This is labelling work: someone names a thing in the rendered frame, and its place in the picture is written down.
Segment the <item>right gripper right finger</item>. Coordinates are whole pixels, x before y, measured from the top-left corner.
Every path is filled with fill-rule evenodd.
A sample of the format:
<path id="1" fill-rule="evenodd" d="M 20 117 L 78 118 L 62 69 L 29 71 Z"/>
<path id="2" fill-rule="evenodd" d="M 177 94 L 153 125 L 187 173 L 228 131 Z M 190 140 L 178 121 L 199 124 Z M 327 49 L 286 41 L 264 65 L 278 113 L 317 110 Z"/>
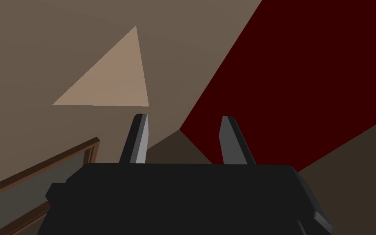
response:
<path id="1" fill-rule="evenodd" d="M 233 116 L 223 116 L 219 141 L 224 164 L 256 164 Z"/>

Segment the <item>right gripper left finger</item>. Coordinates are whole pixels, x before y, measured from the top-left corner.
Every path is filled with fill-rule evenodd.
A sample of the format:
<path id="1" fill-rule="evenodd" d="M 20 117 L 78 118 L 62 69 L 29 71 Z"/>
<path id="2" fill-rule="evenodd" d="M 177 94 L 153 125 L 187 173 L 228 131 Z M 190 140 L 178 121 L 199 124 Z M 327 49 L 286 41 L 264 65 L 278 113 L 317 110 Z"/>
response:
<path id="1" fill-rule="evenodd" d="M 126 138 L 119 163 L 145 164 L 148 137 L 148 115 L 136 114 Z"/>

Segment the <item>brown framed picture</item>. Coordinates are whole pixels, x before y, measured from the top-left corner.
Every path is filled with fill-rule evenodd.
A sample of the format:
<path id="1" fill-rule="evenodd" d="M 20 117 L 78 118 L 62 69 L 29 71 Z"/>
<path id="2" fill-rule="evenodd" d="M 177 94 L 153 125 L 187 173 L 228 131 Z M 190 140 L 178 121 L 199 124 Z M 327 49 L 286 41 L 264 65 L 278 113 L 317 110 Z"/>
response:
<path id="1" fill-rule="evenodd" d="M 52 183 L 64 183 L 82 166 L 95 162 L 99 138 L 0 181 L 0 235 L 18 235 L 46 215 L 46 193 Z"/>

